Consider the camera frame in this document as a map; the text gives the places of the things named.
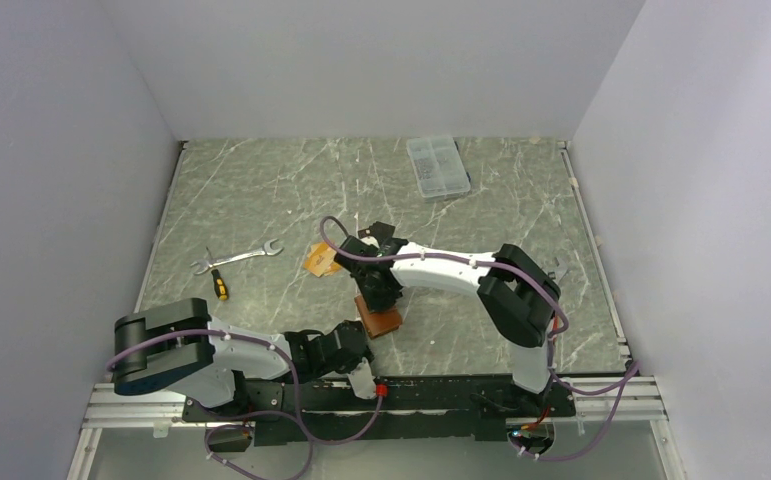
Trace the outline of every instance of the white wall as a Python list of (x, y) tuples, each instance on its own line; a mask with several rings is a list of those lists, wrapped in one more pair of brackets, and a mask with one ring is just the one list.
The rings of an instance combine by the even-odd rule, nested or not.
[(95, 0), (0, 0), (0, 479), (66, 475), (175, 159)]
[(649, 0), (574, 148), (690, 478), (771, 478), (771, 1)]
[(570, 138), (643, 0), (103, 0), (180, 139)]

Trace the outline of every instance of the gray floor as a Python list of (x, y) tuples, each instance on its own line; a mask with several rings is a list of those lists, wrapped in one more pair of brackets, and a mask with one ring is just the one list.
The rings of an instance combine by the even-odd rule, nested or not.
[[(555, 141), (457, 139), (472, 177), (460, 199), (424, 203), (405, 139), (200, 140), (187, 144), (162, 226), (142, 308), (185, 297), (209, 301), (218, 318), (274, 333), (329, 330), (356, 318), (346, 272), (316, 278), (301, 268), (326, 214), (351, 230), (380, 220), (396, 236), (435, 248), (495, 251), (520, 245), (549, 268), (564, 258), (560, 282), (571, 329), (557, 363), (565, 372), (620, 372), (609, 308)], [(337, 229), (332, 230), (339, 238)], [(278, 237), (285, 251), (221, 268), (231, 295), (219, 302), (209, 276), (189, 264), (254, 248)], [(507, 344), (476, 298), (415, 288), (398, 302), (405, 319), (371, 342), (380, 375), (509, 372)]]

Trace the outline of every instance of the wrench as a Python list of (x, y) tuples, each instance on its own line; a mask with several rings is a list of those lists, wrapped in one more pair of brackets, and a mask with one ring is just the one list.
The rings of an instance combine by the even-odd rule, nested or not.
[(277, 239), (275, 238), (273, 240), (268, 240), (264, 242), (264, 245), (262, 245), (261, 248), (251, 250), (249, 252), (239, 253), (237, 255), (227, 255), (225, 257), (215, 258), (213, 261), (212, 259), (197, 260), (191, 264), (192, 267), (197, 267), (197, 269), (194, 271), (194, 275), (202, 275), (212, 268), (219, 267), (220, 265), (226, 265), (227, 263), (237, 262), (238, 260), (258, 257), (261, 255), (267, 255), (270, 257), (273, 255), (278, 255), (279, 252), (283, 250), (283, 247), (275, 248), (272, 243), (276, 240)]
[(547, 276), (550, 277), (557, 284), (568, 273), (568, 264), (563, 258), (556, 257), (556, 268), (547, 272)]

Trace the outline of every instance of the plastic storage box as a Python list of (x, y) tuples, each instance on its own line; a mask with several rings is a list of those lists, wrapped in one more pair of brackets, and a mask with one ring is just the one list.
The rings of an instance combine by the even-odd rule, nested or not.
[(460, 197), (470, 191), (470, 179), (453, 137), (414, 138), (406, 142), (406, 148), (424, 200)]

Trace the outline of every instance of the metal frame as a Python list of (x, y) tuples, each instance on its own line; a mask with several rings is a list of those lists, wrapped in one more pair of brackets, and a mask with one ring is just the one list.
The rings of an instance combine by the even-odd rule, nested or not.
[[(600, 276), (600, 283), (609, 305), (609, 311), (612, 316), (612, 323), (618, 335), (618, 345), (621, 349), (621, 355), (624, 358), (631, 358), (626, 336), (623, 333), (617, 308), (615, 307), (612, 290), (609, 287), (609, 281), (603, 268), (603, 261), (600, 258), (599, 245), (597, 244), (591, 224), (588, 220), (588, 214), (585, 211), (585, 205), (582, 195), (579, 191), (579, 182), (573, 172), (570, 162), (568, 149), (569, 141), (560, 141), (557, 144), (559, 154), (567, 169), (571, 190), (574, 193), (577, 207), (582, 215), (583, 225), (585, 227), (592, 255), (597, 264), (597, 271)], [(143, 301), (144, 292), (149, 280), (150, 270), (153, 259), (158, 248), (158, 240), (161, 235), (164, 220), (167, 218), (167, 212), (170, 206), (170, 200), (173, 196), (173, 190), (179, 178), (179, 172), (182, 167), (182, 160), (187, 150), (187, 143), (183, 144), (170, 187), (167, 191), (167, 200), (164, 203), (164, 210), (159, 219), (153, 238), (152, 250), (150, 251), (149, 262), (147, 263), (144, 278), (141, 282), (141, 290), (135, 304), (134, 311), (140, 310)], [(621, 377), (574, 377), (564, 378), (565, 381), (573, 386), (584, 390), (596, 390), (606, 387), (620, 380)], [(574, 404), (576, 405), (576, 417), (553, 418), (553, 422), (576, 422), (579, 425), (579, 433), (585, 433), (585, 423), (602, 422), (609, 413), (614, 402), (616, 393), (608, 392), (597, 396), (584, 396), (573, 394)], [(146, 428), (153, 429), (154, 437), (165, 437), (169, 428), (206, 428), (221, 425), (221, 423), (185, 423), (182, 421), (182, 411), (184, 410), (185, 397), (175, 392), (156, 392), (149, 395), (137, 397), (122, 397), (114, 393), (114, 386), (111, 383), (98, 383), (94, 385), (91, 392), (91, 398), (88, 402), (87, 410), (82, 421), (82, 428), (79, 435), (79, 441), (76, 451), (73, 455), (73, 461), (67, 474), (67, 480), (86, 480), (89, 478), (93, 460), (96, 455), (102, 431), (106, 428)], [(430, 411), (430, 413), (440, 413), (440, 411)], [(507, 423), (516, 425), (528, 423), (535, 419), (530, 418), (510, 418)], [(671, 433), (670, 423), (664, 403), (653, 377), (635, 377), (631, 379), (624, 389), (623, 397), (618, 406), (614, 421), (649, 421), (653, 436), (656, 441), (659, 457), (665, 476), (668, 480), (685, 480), (686, 473), (682, 465), (682, 460)]]

